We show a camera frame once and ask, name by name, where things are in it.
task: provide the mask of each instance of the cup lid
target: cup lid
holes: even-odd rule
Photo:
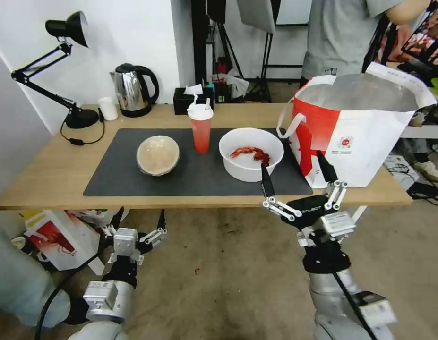
[[[213,109],[209,105],[209,98],[206,104],[196,104],[197,96],[195,96],[194,102],[189,105],[187,109],[187,115],[193,120],[208,120],[214,115]]]

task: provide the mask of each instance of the red crayfish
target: red crayfish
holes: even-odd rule
[[[230,155],[230,157],[235,158],[236,156],[240,155],[241,153],[253,153],[253,159],[256,161],[261,161],[263,165],[269,166],[269,161],[271,158],[267,153],[265,153],[263,150],[255,148],[255,147],[243,147],[243,148],[237,148],[235,151],[233,151]]]

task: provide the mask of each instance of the electric kettle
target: electric kettle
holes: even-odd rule
[[[110,75],[123,116],[141,117],[151,111],[151,105],[159,97],[159,83],[149,68],[126,63],[116,67],[115,72],[110,72]],[[151,78],[155,90],[152,97],[149,96],[143,76]]]

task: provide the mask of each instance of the kettle handle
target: kettle handle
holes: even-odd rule
[[[148,103],[153,105],[159,97],[159,83],[157,82],[155,74],[149,68],[144,66],[134,66],[134,69],[137,72],[137,76],[142,86],[143,95],[148,97]],[[149,76],[151,78],[151,82],[154,86],[154,95],[152,97],[149,97],[148,87],[146,86],[143,76]]]

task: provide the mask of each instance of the light stand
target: light stand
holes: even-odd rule
[[[45,24],[47,32],[50,35],[57,37],[59,41],[61,39],[63,39],[64,41],[57,48],[53,49],[49,53],[36,59],[35,61],[24,66],[23,68],[12,72],[11,74],[12,79],[14,79],[15,81],[25,86],[28,86],[29,88],[52,99],[53,101],[56,101],[58,104],[67,107],[69,109],[69,113],[65,119],[65,123],[69,128],[73,129],[86,128],[93,125],[99,120],[99,115],[94,110],[81,109],[77,106],[76,102],[47,91],[46,89],[32,83],[30,79],[31,77],[44,71],[46,68],[49,68],[53,64],[56,64],[60,60],[65,59],[71,54],[72,45],[66,42],[66,38],[70,37],[72,40],[79,43],[80,45],[88,47],[84,38],[82,25],[86,26],[85,16],[82,12],[76,12],[72,14],[68,17],[66,21],[48,20]],[[63,52],[64,55],[49,62],[48,64],[37,66],[37,64],[40,63],[42,60],[46,59],[47,57],[58,51]]]

